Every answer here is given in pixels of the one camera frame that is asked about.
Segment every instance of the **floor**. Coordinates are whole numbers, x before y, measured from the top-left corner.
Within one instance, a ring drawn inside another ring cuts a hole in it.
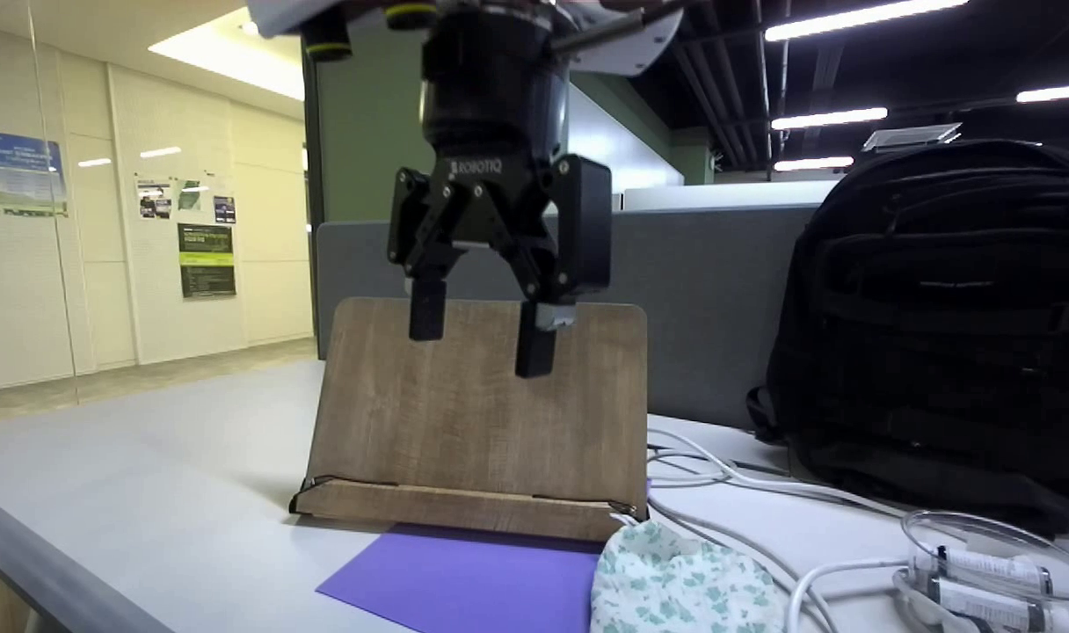
[[[136,392],[157,392],[172,383],[193,383],[207,377],[231,377],[250,373],[292,358],[312,358],[312,343],[290,343],[290,346],[268,346],[268,350],[245,350],[231,355],[205,355],[186,363],[162,363],[162,366],[132,366],[132,369],[111,369],[111,373],[90,373],[76,379],[55,379],[55,383],[35,383],[35,387],[14,387],[0,392],[0,418],[30,416],[45,410],[75,410],[83,400],[136,393]]]
[[[87,405],[87,400],[102,400],[102,397],[162,392],[172,383],[193,383],[205,377],[250,373],[250,369],[312,358],[312,355],[316,355],[312,343],[290,343],[290,346],[250,350],[250,352],[231,352],[231,355],[132,366],[132,369],[96,373],[96,377],[76,377],[76,379],[14,387],[14,392],[0,392],[0,424],[30,416],[30,411],[49,411],[49,410],[75,410],[75,405]],[[23,630],[27,630],[27,608],[0,580],[0,633],[23,633]]]

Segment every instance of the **patterned cloth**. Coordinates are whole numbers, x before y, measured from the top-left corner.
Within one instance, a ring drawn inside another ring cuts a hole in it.
[[[787,596],[749,555],[648,521],[598,559],[591,633],[779,633]]]

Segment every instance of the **white table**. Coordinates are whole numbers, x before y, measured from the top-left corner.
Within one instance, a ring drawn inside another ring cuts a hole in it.
[[[381,530],[302,527],[290,499],[306,471],[325,363],[294,363],[0,424],[0,507],[172,630],[401,630],[316,596]],[[682,428],[726,458],[775,458],[730,428]],[[894,521],[741,488],[661,494],[796,570],[904,555]],[[883,586],[831,578],[825,596]],[[904,630],[890,597],[832,601],[850,630]]]

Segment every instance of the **wall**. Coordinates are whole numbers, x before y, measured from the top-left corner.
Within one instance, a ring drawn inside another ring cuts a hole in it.
[[[673,166],[682,172],[689,188],[714,185],[714,153],[710,135],[703,128],[673,135]]]
[[[673,164],[673,131],[651,114],[651,105],[631,88],[626,79],[610,73],[573,73],[570,79],[587,99],[631,128],[651,153]]]
[[[60,142],[70,194],[68,220],[0,214],[0,387],[311,339],[302,124],[0,37],[0,131]],[[144,166],[164,144],[183,156]],[[177,220],[141,220],[141,172],[238,201],[236,301],[181,295]]]
[[[421,37],[355,33],[353,51],[353,60],[319,67],[325,214],[369,226],[390,220],[401,166],[433,169],[433,149],[418,128]],[[669,166],[666,137],[669,131],[631,128],[606,103],[570,88],[570,153],[613,166],[615,192],[682,185]]]

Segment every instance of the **purple paper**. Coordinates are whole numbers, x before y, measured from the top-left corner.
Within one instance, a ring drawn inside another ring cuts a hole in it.
[[[594,566],[573,541],[395,527],[319,596],[421,633],[584,633]]]

